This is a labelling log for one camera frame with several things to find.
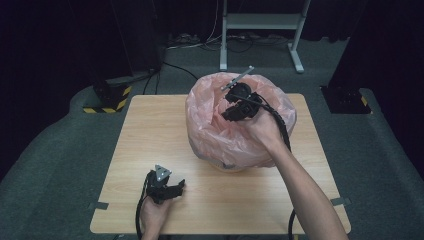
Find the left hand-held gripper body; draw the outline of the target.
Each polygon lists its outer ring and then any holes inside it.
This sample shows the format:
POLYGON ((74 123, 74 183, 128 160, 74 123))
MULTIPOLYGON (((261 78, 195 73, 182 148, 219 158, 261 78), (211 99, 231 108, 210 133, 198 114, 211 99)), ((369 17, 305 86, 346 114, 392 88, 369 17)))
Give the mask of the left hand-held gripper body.
POLYGON ((147 176, 146 193, 156 204, 162 204, 165 200, 171 199, 172 195, 168 189, 171 171, 158 164, 151 170, 147 176))

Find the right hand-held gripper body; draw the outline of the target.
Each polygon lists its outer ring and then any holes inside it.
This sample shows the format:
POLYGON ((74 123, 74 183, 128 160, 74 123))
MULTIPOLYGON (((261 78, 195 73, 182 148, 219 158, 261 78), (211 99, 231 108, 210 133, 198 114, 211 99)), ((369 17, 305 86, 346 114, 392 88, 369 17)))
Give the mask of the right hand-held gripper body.
POLYGON ((253 70, 254 67, 249 66, 245 72, 235 77, 221 88, 222 92, 227 91, 225 99, 229 103, 233 103, 233 106, 238 110, 243 111, 246 114, 246 118, 253 118, 262 106, 262 100, 259 95, 253 93, 250 86, 246 83, 239 83, 239 80, 253 70))

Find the pink plastic bag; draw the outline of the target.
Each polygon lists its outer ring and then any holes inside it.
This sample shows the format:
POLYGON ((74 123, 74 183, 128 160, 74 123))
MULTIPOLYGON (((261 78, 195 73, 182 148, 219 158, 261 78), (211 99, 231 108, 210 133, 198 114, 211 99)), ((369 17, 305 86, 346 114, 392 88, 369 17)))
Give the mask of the pink plastic bag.
MULTIPOLYGON (((210 74, 201 77, 192 87, 185 102, 190 146, 198 158, 210 163, 243 168, 273 167, 266 149, 242 126, 225 120, 221 115, 233 105, 224 97, 227 91, 222 92, 221 88, 239 75, 226 72, 210 74)), ((297 112, 288 95, 261 75, 246 75, 239 83, 246 83, 252 92, 264 97, 282 117, 290 136, 297 121, 297 112)))

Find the orange plastic mesh basket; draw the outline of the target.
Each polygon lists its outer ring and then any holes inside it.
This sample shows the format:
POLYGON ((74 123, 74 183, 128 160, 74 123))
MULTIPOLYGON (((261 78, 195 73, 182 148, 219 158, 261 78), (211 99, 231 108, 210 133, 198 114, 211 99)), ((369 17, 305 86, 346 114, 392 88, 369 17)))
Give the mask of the orange plastic mesh basket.
POLYGON ((224 173, 236 173, 244 170, 243 167, 236 165, 226 165, 224 163, 212 163, 212 166, 224 173))

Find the person's right hand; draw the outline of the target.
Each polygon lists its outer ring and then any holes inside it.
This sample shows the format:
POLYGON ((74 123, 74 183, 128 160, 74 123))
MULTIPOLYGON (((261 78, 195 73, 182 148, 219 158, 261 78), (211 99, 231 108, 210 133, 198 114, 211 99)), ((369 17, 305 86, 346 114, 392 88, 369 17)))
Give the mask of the person's right hand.
POLYGON ((260 110, 253 118, 240 121, 239 125, 272 157, 287 151, 277 123, 269 112, 260 110))

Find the grey metal stand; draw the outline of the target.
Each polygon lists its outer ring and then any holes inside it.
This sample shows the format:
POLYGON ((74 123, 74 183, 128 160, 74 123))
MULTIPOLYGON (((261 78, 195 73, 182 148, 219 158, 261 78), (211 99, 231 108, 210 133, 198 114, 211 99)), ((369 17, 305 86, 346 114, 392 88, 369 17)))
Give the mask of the grey metal stand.
POLYGON ((287 44, 287 48, 296 72, 303 73, 304 67, 297 52, 297 47, 306 22, 310 3, 311 0, 304 0, 302 11, 296 14, 228 13, 227 0, 223 0, 219 69, 221 71, 228 69, 228 30, 294 30, 294 39, 287 44))

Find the black base with yellow mark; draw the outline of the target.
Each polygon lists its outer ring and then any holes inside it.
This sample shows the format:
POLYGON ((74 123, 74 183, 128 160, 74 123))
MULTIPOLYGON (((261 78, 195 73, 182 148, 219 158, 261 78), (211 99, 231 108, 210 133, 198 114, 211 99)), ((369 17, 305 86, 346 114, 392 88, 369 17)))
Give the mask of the black base with yellow mark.
POLYGON ((333 114, 370 114, 367 100, 358 89, 322 86, 321 92, 333 114))

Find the black yellow striped base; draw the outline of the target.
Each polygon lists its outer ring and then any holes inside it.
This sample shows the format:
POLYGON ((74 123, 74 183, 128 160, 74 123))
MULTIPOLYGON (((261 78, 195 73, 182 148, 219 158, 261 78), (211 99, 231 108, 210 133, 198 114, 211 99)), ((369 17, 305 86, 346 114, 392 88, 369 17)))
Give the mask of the black yellow striped base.
POLYGON ((83 104, 85 113, 121 112, 127 102, 131 87, 127 85, 94 87, 83 104))

